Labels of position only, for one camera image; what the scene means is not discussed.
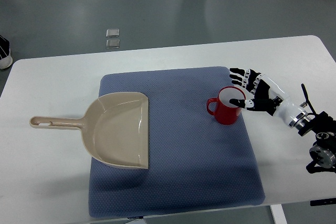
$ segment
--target beige dustpan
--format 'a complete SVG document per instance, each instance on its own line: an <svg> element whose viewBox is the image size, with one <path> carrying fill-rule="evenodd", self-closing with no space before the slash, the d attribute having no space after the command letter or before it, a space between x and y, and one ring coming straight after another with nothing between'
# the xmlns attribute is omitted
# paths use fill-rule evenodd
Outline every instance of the beige dustpan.
<svg viewBox="0 0 336 224"><path fill-rule="evenodd" d="M35 116L34 128L81 130L86 150L106 165L148 169L148 98L138 92L101 96L80 119Z"/></svg>

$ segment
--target gray floor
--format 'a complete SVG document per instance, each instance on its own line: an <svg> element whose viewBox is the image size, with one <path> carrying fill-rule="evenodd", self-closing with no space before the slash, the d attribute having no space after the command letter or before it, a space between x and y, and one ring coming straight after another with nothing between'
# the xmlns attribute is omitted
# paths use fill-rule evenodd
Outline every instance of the gray floor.
<svg viewBox="0 0 336 224"><path fill-rule="evenodd" d="M316 35L336 59L335 16L336 0L0 0L0 34L10 41L14 61L105 52L107 28L120 28L115 50ZM0 71L0 92L10 71ZM332 222L336 212L335 205L308 202L283 208L289 224ZM257 207L149 223L272 223L272 218L269 208Z"/></svg>

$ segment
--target dustpan handle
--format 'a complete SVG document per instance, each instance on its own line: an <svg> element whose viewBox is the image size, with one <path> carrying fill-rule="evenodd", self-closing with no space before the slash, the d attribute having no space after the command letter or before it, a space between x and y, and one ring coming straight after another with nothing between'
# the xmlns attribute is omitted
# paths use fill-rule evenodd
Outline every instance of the dustpan handle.
<svg viewBox="0 0 336 224"><path fill-rule="evenodd" d="M84 127L83 119L48 118L45 116L34 116L29 123L31 127L40 129L78 130Z"/></svg>

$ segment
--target mug handle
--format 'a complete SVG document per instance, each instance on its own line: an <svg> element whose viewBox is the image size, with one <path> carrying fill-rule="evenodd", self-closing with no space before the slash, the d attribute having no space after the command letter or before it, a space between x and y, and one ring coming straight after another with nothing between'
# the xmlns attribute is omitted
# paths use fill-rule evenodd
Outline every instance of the mug handle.
<svg viewBox="0 0 336 224"><path fill-rule="evenodd" d="M215 115L215 112L214 112L214 111L211 111L211 110L209 109L209 105L210 105L210 103L212 103L212 102L218 102L217 98L210 98L209 100L207 100L207 102L206 102L206 110L209 112L210 115Z"/></svg>

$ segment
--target white table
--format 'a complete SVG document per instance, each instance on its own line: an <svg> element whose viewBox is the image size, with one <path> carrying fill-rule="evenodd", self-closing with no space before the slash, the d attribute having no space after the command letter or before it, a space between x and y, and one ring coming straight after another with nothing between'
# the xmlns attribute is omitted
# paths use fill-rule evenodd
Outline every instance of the white table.
<svg viewBox="0 0 336 224"><path fill-rule="evenodd" d="M336 64L315 36L20 60L0 98L1 222L91 220L91 156L80 131L34 129L32 116L82 117L105 74L210 66L265 73L296 104L305 100L300 86L305 83L315 110L336 118ZM267 113L243 111L243 116L264 205L336 197L336 174L306 171L314 133L301 137Z"/></svg>

